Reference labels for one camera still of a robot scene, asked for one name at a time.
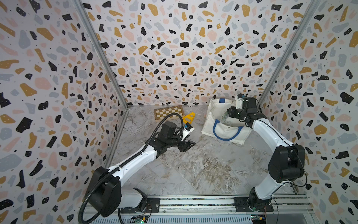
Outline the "white canvas bag blue handles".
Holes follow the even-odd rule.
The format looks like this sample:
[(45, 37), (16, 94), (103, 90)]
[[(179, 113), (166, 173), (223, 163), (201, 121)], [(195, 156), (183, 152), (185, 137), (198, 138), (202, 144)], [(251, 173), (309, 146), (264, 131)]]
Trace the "white canvas bag blue handles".
[(222, 122), (222, 115), (227, 109), (235, 106), (234, 100), (220, 98), (209, 101), (206, 119), (201, 134), (215, 137), (221, 141), (228, 141), (243, 145), (251, 133), (251, 129), (238, 119), (228, 117)]

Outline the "clear compass case barcode label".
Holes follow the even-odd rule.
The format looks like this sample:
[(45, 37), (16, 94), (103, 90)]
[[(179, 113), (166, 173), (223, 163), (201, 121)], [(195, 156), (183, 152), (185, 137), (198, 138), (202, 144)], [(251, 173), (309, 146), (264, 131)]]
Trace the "clear compass case barcode label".
[(222, 115), (222, 122), (225, 122), (228, 117), (229, 117), (229, 114), (228, 114), (227, 112), (225, 112), (225, 113)]

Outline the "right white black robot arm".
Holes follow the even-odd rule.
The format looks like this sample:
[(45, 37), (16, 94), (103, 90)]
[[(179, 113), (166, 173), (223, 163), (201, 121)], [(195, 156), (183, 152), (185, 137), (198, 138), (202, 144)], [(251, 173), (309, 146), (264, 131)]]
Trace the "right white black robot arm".
[(304, 169), (305, 149), (280, 134), (261, 112), (258, 100), (238, 94), (236, 106), (227, 109), (230, 118), (238, 119), (251, 128), (269, 146), (272, 157), (268, 163), (268, 175), (249, 194), (247, 205), (252, 211), (268, 208), (273, 195), (285, 184), (306, 176)]

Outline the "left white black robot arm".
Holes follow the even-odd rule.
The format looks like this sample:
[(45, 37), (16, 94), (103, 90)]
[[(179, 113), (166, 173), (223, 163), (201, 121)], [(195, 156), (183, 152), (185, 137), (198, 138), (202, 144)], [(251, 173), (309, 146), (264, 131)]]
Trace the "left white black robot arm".
[(123, 185), (145, 165), (155, 161), (168, 148), (186, 152), (195, 143), (188, 140), (194, 130), (190, 123), (181, 127), (166, 121), (160, 123), (150, 139), (132, 156), (109, 168), (97, 168), (89, 182), (78, 214), (80, 224), (89, 224), (98, 216), (107, 217), (118, 209), (130, 208), (143, 213), (148, 210), (148, 196), (138, 188), (123, 189)]

